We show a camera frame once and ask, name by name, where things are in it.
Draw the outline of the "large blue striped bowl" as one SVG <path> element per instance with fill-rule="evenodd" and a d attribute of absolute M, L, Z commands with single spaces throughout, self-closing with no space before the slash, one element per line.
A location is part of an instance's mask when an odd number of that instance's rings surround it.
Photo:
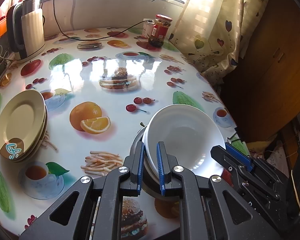
<path fill-rule="evenodd" d="M 225 148 L 224 138 L 214 121 L 196 107 L 182 104 L 166 106 L 150 119 L 142 136 L 146 150 L 146 169 L 158 183 L 157 143 L 164 142 L 166 152 L 178 164 L 194 174 L 210 178 L 221 175 L 223 167 L 210 154 L 213 146 Z"/>

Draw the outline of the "stainless steel bowl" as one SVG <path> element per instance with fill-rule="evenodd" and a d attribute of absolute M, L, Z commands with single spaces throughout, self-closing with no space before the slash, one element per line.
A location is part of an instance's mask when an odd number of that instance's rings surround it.
<path fill-rule="evenodd" d="M 137 144 L 139 141 L 142 141 L 142 137 L 143 137 L 145 130 L 146 130 L 146 127 L 143 127 L 142 129 L 140 129 L 138 131 L 138 133 L 135 136 L 133 143 L 130 147 L 129 155 L 135 154 Z M 150 196 L 152 196 L 156 199 L 159 199 L 159 200 L 163 200 L 166 202 L 177 202 L 179 200 L 178 196 L 165 197 L 165 196 L 161 195 L 158 178 L 156 177 L 155 173 L 151 170 L 148 159 L 146 157 L 146 154 L 145 154 L 145 159 L 144 159 L 142 189 Z"/>

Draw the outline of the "large beige fish plate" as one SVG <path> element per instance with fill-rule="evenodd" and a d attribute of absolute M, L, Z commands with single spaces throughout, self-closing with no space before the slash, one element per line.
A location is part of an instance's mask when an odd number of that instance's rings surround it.
<path fill-rule="evenodd" d="M 0 155 L 9 161 L 22 158 L 42 131 L 45 117 L 39 92 L 25 90 L 11 98 L 0 114 Z"/>

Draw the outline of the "fruit print tablecloth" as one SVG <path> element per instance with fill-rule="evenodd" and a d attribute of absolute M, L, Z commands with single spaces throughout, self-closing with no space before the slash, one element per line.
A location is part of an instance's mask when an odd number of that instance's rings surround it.
<path fill-rule="evenodd" d="M 160 109 L 189 105 L 242 146 L 210 84 L 170 42 L 148 46 L 136 30 L 85 29 L 51 37 L 34 59 L 0 78 L 0 114 L 25 90 L 45 101 L 44 127 L 18 161 L 0 155 L 0 226 L 16 236 L 82 176 L 119 167 L 138 131 Z"/>

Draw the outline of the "heart patterned curtain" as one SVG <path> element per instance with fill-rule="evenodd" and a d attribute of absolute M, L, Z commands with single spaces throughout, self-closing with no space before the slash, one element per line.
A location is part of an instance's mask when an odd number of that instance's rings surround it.
<path fill-rule="evenodd" d="M 187 0 L 170 35 L 190 64 L 218 85 L 245 56 L 268 0 Z"/>

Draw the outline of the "red lidded sauce jar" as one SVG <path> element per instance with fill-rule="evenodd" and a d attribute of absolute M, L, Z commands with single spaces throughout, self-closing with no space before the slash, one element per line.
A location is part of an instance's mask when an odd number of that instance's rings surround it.
<path fill-rule="evenodd" d="M 161 48 L 163 46 L 166 34 L 171 26 L 172 21 L 173 20 L 168 16 L 156 14 L 154 27 L 148 39 L 148 42 L 151 46 L 155 48 Z"/>

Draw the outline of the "white cup behind jar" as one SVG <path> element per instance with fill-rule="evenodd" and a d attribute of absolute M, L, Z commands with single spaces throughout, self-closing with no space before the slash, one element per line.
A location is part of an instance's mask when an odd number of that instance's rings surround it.
<path fill-rule="evenodd" d="M 145 38 L 150 38 L 153 27 L 154 27 L 154 20 L 149 18 L 143 19 L 143 29 L 142 29 L 142 36 Z"/>

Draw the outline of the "cream electric kettle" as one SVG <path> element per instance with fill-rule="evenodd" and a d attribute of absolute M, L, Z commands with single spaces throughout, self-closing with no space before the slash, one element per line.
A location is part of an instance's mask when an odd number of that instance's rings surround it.
<path fill-rule="evenodd" d="M 7 12 L 7 35 L 19 63 L 36 57 L 45 47 L 43 11 L 40 0 L 24 0 Z"/>

